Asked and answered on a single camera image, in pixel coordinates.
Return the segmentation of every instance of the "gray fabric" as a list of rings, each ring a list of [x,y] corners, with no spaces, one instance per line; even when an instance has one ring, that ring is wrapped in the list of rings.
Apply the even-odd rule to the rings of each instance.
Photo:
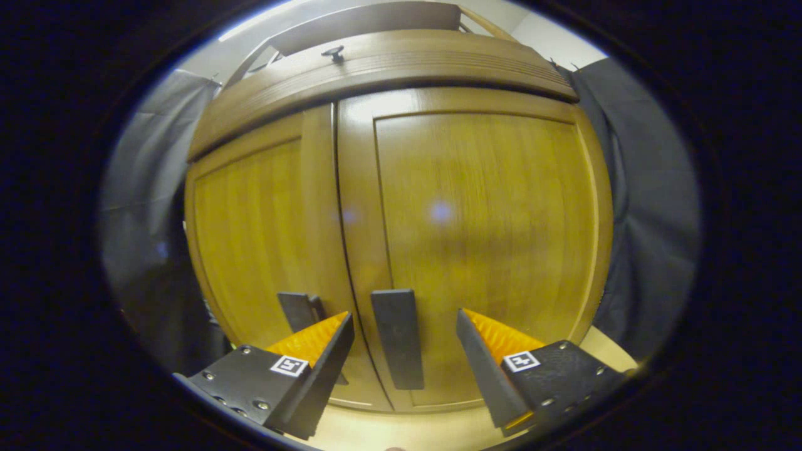
[[[224,349],[197,285],[181,221],[184,162],[219,85],[176,70],[136,108],[102,185],[99,234],[112,291],[143,345],[172,372],[192,374]]]
[[[593,124],[613,192],[610,272],[593,324],[642,360],[670,335],[699,259],[691,154],[654,97],[612,59],[575,72],[557,69]]]

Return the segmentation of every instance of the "drawer knob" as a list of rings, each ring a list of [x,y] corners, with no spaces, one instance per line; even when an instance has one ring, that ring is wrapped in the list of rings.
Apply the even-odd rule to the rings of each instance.
[[[321,53],[320,55],[321,55],[321,56],[330,56],[332,61],[334,61],[335,63],[340,63],[341,61],[343,61],[343,60],[344,60],[344,58],[342,57],[342,55],[340,55],[340,52],[341,52],[341,51],[342,51],[342,49],[344,49],[344,48],[345,48],[344,46],[336,46],[336,47],[334,47],[334,48],[330,48],[330,49],[329,49],[329,50],[327,50],[327,51],[324,51],[324,52],[323,52],[323,53]]]

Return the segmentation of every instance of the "black plastic mount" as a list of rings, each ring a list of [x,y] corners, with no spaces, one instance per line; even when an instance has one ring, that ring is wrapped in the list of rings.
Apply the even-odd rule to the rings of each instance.
[[[306,293],[290,293],[288,291],[279,291],[277,296],[287,323],[290,324],[293,332],[301,331],[326,319],[323,302],[318,296],[310,298]],[[337,384],[348,385],[348,380],[343,374],[340,374],[337,377]]]
[[[423,357],[415,293],[412,290],[373,291],[371,302],[393,385],[398,390],[422,390]]]
[[[354,319],[349,313],[314,368],[305,360],[245,345],[195,376],[174,376],[208,394],[205,400],[306,440],[314,435],[353,342]]]
[[[625,379],[567,340],[505,356],[499,365],[461,309],[457,335],[493,425],[506,437],[570,420]]]

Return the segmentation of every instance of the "wooden frame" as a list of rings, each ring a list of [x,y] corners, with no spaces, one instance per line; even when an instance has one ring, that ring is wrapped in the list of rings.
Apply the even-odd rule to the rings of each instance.
[[[336,45],[344,46],[341,63],[320,55]],[[578,101],[551,64],[519,43],[451,30],[384,31],[298,52],[224,90],[203,112],[187,160],[317,102],[391,87],[456,83]]]

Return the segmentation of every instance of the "cabinet door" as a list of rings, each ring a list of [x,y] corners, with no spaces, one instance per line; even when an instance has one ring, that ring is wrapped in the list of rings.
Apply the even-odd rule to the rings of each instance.
[[[363,330],[395,410],[481,396],[456,336],[460,307],[546,343],[587,332],[612,234],[601,149],[572,104],[434,87],[339,104],[338,171]],[[415,291],[424,387],[395,389],[371,292]]]
[[[192,263],[225,334],[258,347],[292,334],[279,291],[320,296],[328,315],[355,310],[334,169],[334,106],[298,113],[220,147],[187,175]],[[354,315],[356,337],[332,400],[388,410]]]

